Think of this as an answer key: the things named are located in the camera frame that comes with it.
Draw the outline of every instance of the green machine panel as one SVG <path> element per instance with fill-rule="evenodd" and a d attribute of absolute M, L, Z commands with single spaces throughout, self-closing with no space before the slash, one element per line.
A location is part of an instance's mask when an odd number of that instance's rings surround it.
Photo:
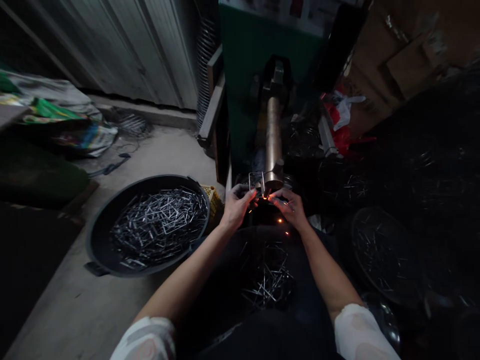
<path fill-rule="evenodd" d="M 260 110 L 251 96 L 255 75 L 264 72 L 272 56 L 288 59 L 296 85 L 293 110 L 300 111 L 307 99 L 318 95 L 311 87 L 312 76 L 327 40 L 324 26 L 315 24 L 311 16 L 304 20 L 304 14 L 302 18 L 281 15 L 279 9 L 260 8 L 260 3 L 219 2 L 234 174 L 250 171 Z"/>

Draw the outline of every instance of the corrugated metal wall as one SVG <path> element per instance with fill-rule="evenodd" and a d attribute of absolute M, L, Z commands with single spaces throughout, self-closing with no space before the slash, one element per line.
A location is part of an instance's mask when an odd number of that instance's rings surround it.
<path fill-rule="evenodd" d="M 0 0 L 75 85 L 197 107 L 191 0 Z"/>

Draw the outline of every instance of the hand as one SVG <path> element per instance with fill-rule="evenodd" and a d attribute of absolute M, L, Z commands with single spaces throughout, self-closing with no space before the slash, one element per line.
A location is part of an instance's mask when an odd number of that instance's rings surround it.
<path fill-rule="evenodd" d="M 220 225 L 225 226 L 230 231 L 237 230 L 242 225 L 245 212 L 256 194 L 255 189 L 249 191 L 248 185 L 235 185 L 225 196 L 225 211 Z"/>
<path fill-rule="evenodd" d="M 288 204 L 285 204 L 279 197 L 288 199 Z M 287 188 L 281 188 L 278 191 L 270 194 L 268 201 L 280 209 L 285 219 L 292 224 L 295 229 L 305 228 L 310 226 L 305 216 L 304 206 L 302 205 L 302 198 Z"/>

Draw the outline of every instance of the dark cloth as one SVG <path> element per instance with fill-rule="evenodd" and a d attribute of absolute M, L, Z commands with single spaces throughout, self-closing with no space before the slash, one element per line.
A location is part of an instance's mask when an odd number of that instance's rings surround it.
<path fill-rule="evenodd" d="M 290 314 L 265 310 L 250 316 L 223 342 L 202 351 L 199 360 L 343 359 Z"/>
<path fill-rule="evenodd" d="M 338 262 L 335 239 L 320 231 L 317 231 L 317 234 Z M 193 251 L 202 241 L 203 239 L 195 244 Z M 245 266 L 249 256 L 253 256 L 255 247 L 261 247 L 263 242 L 275 241 L 281 242 L 288 253 L 285 265 L 295 280 L 295 289 L 288 308 L 283 312 L 269 310 L 251 315 L 252 306 L 239 296 L 245 283 L 245 270 L 242 270 L 242 266 Z M 270 354 L 277 350 L 269 348 L 276 348 L 279 342 L 285 341 L 285 337 L 291 337 L 292 341 L 285 343 L 285 346 L 291 346 L 291 351 L 302 347 L 307 349 L 309 354 L 314 354 L 316 359 L 330 359 L 331 354 L 336 354 L 335 335 L 327 307 L 315 284 L 300 236 L 291 228 L 253 226 L 237 231 L 218 259 L 186 319 L 178 329 L 179 359 L 191 358 L 200 350 L 211 347 L 213 339 L 239 323 L 243 324 L 214 349 L 225 349 L 227 345 L 224 343 L 241 346 L 240 343 L 246 342 L 252 344 L 247 347 L 252 351 L 257 345 L 264 344 L 265 349 L 262 351 Z M 264 335 L 255 331 L 254 336 L 253 328 L 259 329 Z M 295 333 L 301 336 L 293 336 L 289 329 L 296 329 Z M 232 347 L 231 351 L 235 353 L 236 347 Z M 280 352 L 284 355 L 290 354 L 288 351 Z M 299 354 L 295 356 L 297 359 L 309 358 Z"/>

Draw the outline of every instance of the person's left hand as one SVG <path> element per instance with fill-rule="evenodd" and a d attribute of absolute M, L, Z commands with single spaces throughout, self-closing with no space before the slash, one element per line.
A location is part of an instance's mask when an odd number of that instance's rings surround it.
<path fill-rule="evenodd" d="M 242 225 L 245 212 L 256 194 L 255 189 L 249 191 L 248 185 L 235 185 L 225 196 L 225 211 L 220 225 L 225 226 L 230 231 L 237 230 Z"/>

